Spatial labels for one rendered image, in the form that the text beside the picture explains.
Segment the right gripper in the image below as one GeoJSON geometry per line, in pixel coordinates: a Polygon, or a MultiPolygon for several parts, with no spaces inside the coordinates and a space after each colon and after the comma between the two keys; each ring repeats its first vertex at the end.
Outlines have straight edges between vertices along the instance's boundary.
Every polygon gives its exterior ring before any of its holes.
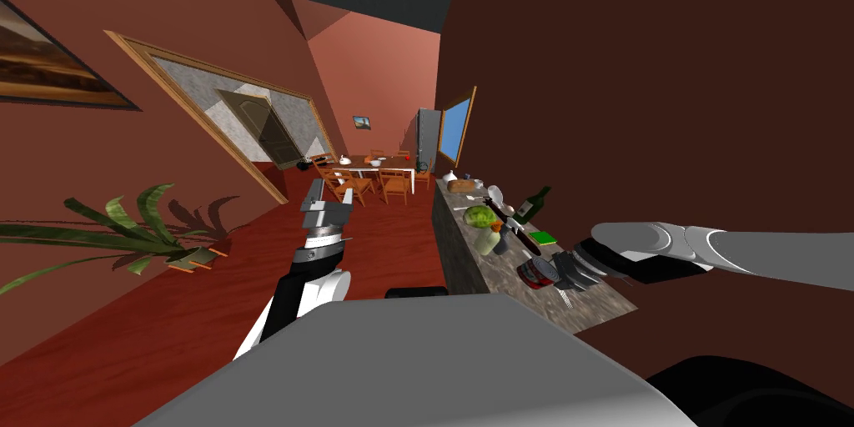
{"type": "Polygon", "coordinates": [[[574,306],[568,292],[571,290],[586,291],[601,282],[600,276],[585,266],[577,258],[575,251],[561,251],[554,254],[552,263],[560,276],[560,281],[556,283],[555,289],[567,309],[572,309],[574,306]]]}

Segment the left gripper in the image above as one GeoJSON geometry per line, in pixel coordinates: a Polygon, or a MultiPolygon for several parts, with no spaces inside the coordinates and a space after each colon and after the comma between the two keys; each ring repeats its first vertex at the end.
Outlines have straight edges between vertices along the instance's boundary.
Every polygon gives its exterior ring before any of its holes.
{"type": "Polygon", "coordinates": [[[325,181],[322,178],[315,178],[312,181],[304,202],[300,206],[300,212],[304,213],[302,228],[343,227],[349,222],[353,205],[351,203],[321,201],[324,187],[325,181]]]}

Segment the red tin can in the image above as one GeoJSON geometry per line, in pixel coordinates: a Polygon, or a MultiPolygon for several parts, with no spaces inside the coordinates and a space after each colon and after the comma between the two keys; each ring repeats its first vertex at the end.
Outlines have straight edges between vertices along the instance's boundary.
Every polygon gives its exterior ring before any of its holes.
{"type": "Polygon", "coordinates": [[[558,269],[543,258],[533,256],[515,268],[521,281],[530,289],[542,289],[560,282],[558,269]]]}

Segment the wooden dining table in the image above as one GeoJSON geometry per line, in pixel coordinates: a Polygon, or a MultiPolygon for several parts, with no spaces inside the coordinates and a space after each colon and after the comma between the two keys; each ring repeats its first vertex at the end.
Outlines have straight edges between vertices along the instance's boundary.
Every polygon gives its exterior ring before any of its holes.
{"type": "Polygon", "coordinates": [[[407,159],[405,156],[394,156],[389,158],[382,157],[379,160],[378,165],[374,165],[370,161],[365,162],[365,159],[366,156],[361,155],[349,158],[350,163],[343,163],[343,157],[339,158],[336,162],[332,162],[331,158],[328,158],[325,163],[317,163],[317,168],[319,170],[322,168],[326,168],[326,170],[327,168],[333,168],[334,170],[347,170],[358,178],[363,178],[365,173],[377,173],[380,170],[399,170],[405,172],[404,177],[409,181],[410,192],[415,192],[414,175],[418,167],[418,163],[415,159],[407,159]]]}

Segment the brown door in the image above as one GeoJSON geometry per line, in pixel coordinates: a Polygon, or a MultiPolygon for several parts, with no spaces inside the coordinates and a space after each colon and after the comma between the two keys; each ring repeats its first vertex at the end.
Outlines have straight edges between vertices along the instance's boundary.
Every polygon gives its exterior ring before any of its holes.
{"type": "Polygon", "coordinates": [[[252,162],[271,162],[279,170],[304,159],[266,97],[216,91],[220,100],[208,116],[239,152],[252,162]]]}

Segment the dark red long knife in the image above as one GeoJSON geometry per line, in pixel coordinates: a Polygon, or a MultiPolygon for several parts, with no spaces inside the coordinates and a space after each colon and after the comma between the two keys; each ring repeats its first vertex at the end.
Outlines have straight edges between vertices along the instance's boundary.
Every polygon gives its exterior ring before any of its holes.
{"type": "Polygon", "coordinates": [[[515,237],[533,254],[542,255],[537,244],[525,233],[524,229],[518,224],[515,224],[511,217],[508,217],[489,197],[483,198],[484,203],[496,214],[497,218],[508,225],[508,228],[513,232],[515,237]]]}

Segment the dark green bottle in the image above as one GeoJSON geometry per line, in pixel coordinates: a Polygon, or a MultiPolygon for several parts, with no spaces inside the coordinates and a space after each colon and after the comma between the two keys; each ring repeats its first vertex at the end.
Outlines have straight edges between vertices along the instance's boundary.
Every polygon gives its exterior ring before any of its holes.
{"type": "Polygon", "coordinates": [[[529,223],[545,205],[545,196],[551,189],[551,186],[544,186],[537,194],[528,197],[515,211],[514,221],[519,225],[529,223]]]}

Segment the pale green mug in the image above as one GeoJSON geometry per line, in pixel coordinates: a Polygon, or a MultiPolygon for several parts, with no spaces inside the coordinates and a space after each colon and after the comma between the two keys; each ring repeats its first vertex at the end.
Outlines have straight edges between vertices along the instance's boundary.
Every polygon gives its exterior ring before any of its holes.
{"type": "Polygon", "coordinates": [[[500,241],[500,231],[500,225],[492,225],[488,228],[480,229],[477,237],[475,238],[475,251],[482,256],[486,256],[492,252],[500,241]]]}

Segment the green lettuce head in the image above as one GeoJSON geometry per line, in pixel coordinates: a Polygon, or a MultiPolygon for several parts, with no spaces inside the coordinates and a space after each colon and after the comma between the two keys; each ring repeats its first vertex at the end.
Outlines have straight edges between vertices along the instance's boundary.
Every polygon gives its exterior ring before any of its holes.
{"type": "Polygon", "coordinates": [[[476,229],[487,229],[499,219],[492,208],[486,203],[478,203],[468,207],[463,213],[467,225],[476,229]]]}

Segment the grey refrigerator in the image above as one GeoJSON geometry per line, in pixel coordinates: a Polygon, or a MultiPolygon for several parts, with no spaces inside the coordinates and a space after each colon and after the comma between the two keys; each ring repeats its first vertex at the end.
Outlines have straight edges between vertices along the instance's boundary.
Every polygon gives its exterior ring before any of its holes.
{"type": "Polygon", "coordinates": [[[420,108],[417,115],[417,159],[420,167],[430,166],[438,151],[442,112],[420,108]]]}

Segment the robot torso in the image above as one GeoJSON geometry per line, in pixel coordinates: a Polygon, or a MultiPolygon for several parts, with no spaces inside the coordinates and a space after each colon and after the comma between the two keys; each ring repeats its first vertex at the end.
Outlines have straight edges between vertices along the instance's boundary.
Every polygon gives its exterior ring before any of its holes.
{"type": "Polygon", "coordinates": [[[318,306],[134,427],[696,427],[503,294],[318,306]]]}

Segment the green potted plant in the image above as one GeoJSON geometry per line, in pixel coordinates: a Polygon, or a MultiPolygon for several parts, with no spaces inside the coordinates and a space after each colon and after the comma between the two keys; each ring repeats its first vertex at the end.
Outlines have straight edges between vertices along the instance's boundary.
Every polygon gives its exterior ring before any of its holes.
{"type": "Polygon", "coordinates": [[[142,191],[135,200],[136,217],[125,209],[121,197],[109,200],[101,210],[67,198],[64,207],[83,217],[84,222],[0,221],[0,244],[104,249],[105,259],[116,259],[136,275],[156,258],[189,274],[195,269],[211,269],[215,259],[226,255],[212,245],[232,233],[224,227],[220,209],[233,198],[214,200],[205,215],[198,209],[188,211],[172,200],[168,210],[181,225],[170,226],[161,214],[161,199],[170,187],[163,183],[142,191]]]}

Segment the large framed landscape picture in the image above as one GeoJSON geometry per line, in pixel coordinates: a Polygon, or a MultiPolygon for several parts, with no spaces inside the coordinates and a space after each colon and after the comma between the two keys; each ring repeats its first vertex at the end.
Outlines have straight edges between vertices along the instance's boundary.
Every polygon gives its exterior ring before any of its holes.
{"type": "Polygon", "coordinates": [[[8,0],[0,0],[0,102],[138,110],[8,0]]]}

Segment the blue window with wooden frame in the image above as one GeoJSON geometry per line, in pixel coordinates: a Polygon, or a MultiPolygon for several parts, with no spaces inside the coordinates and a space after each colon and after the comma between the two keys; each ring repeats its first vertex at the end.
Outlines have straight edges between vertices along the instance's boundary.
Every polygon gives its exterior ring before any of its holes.
{"type": "Polygon", "coordinates": [[[454,168],[458,166],[460,161],[460,152],[465,140],[477,89],[476,86],[473,86],[465,94],[454,99],[441,115],[438,153],[442,158],[448,160],[454,168]]]}

